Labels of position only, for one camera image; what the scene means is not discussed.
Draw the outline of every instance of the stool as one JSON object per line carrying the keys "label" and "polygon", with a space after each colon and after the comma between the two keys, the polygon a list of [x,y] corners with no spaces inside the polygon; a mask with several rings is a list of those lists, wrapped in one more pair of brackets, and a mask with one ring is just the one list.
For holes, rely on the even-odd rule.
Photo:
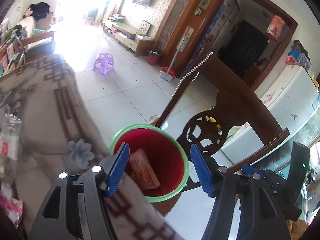
{"label": "stool", "polygon": [[114,70],[113,63],[113,56],[111,54],[100,53],[92,70],[99,70],[99,72],[105,76],[109,71]]}

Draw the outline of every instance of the blue flower pattern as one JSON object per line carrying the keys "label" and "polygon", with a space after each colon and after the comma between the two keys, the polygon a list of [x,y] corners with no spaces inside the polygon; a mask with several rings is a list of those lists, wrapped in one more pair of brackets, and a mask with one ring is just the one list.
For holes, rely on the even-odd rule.
{"label": "blue flower pattern", "polygon": [[70,162],[82,170],[85,170],[89,165],[89,161],[94,159],[94,154],[90,151],[92,145],[90,143],[84,143],[83,139],[80,139],[77,143],[70,141],[68,147],[71,151],[69,154]]}

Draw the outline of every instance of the metal screw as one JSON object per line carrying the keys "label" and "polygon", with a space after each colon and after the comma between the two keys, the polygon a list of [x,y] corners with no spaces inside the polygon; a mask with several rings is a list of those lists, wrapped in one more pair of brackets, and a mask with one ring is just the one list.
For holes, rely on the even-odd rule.
{"label": "metal screw", "polygon": [[64,179],[64,178],[67,177],[67,175],[68,175],[68,174],[67,174],[66,172],[62,172],[62,173],[59,174],[59,178],[60,178],[60,179]]}
{"label": "metal screw", "polygon": [[99,165],[97,165],[97,166],[94,166],[94,167],[92,167],[92,171],[93,172],[99,172],[99,171],[101,171],[101,166],[99,166]]}
{"label": "metal screw", "polygon": [[260,175],[258,173],[252,174],[252,177],[256,180],[260,179]]}
{"label": "metal screw", "polygon": [[228,168],[225,166],[219,166],[218,171],[220,171],[222,173],[226,173],[228,171]]}

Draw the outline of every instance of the plastic bag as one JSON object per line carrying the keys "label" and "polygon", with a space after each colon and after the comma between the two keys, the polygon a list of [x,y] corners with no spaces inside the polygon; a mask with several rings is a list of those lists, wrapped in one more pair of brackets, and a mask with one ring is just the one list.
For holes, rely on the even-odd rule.
{"label": "plastic bag", "polygon": [[17,200],[13,198],[10,194],[8,194],[10,190],[12,189],[9,185],[1,184],[0,208],[17,228],[20,223],[20,218],[22,216],[23,203],[22,201]]}
{"label": "plastic bag", "polygon": [[0,178],[12,184],[19,156],[19,135],[22,121],[13,114],[6,114],[0,132]]}

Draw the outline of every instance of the pink package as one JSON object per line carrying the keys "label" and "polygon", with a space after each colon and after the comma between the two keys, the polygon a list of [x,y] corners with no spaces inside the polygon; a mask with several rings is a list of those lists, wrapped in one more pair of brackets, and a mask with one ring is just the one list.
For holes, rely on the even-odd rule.
{"label": "pink package", "polygon": [[22,216],[22,201],[5,196],[0,191],[0,208],[17,228]]}
{"label": "pink package", "polygon": [[132,166],[132,179],[141,189],[152,189],[160,186],[160,182],[153,171],[151,164],[142,149],[130,154],[129,163]]}

